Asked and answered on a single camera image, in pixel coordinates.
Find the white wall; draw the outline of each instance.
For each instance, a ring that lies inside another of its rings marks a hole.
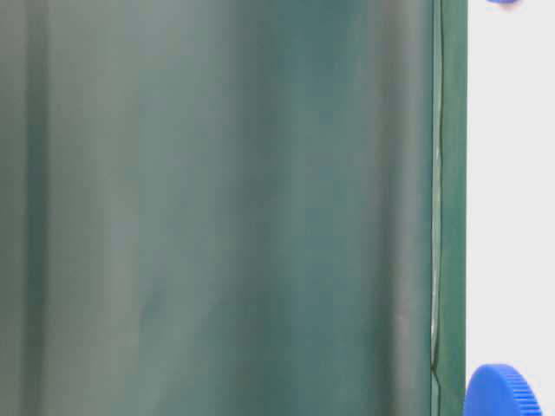
[[[555,415],[555,2],[469,0],[467,372],[512,363]]]

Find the green plastic sheet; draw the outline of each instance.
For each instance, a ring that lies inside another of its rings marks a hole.
[[[460,414],[465,45],[454,0],[0,0],[0,413]]]

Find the white background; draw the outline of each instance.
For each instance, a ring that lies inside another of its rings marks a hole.
[[[469,0],[467,374],[512,363],[555,415],[555,2]]]

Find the blue bottle cap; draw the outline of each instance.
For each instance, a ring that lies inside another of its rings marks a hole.
[[[465,416],[540,416],[536,396],[520,373],[505,364],[478,368],[468,385]]]

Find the blue cap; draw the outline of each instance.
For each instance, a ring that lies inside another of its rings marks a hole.
[[[478,368],[468,385],[465,416],[540,416],[536,396],[520,373],[506,364]]]

